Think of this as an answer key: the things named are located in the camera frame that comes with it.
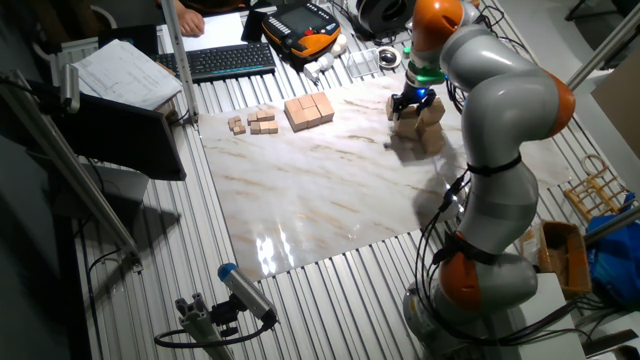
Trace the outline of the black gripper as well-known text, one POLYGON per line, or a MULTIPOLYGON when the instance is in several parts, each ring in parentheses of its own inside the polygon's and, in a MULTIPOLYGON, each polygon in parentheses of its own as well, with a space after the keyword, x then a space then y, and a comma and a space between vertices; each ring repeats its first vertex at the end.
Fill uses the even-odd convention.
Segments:
POLYGON ((404 86, 401 94, 391 96, 391 114, 393 118, 399 118, 406 106, 418 105, 420 112, 429 109, 436 99, 434 90, 427 87, 415 87, 411 84, 404 86))

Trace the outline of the bare person hand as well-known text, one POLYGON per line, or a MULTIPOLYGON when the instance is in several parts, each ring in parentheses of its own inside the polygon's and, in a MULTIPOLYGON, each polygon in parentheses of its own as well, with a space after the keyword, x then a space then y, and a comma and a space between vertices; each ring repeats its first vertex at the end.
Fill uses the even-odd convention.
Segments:
POLYGON ((204 18, 196 11, 185 7, 180 1, 175 1, 176 15, 183 36, 199 37, 205 32, 204 18))

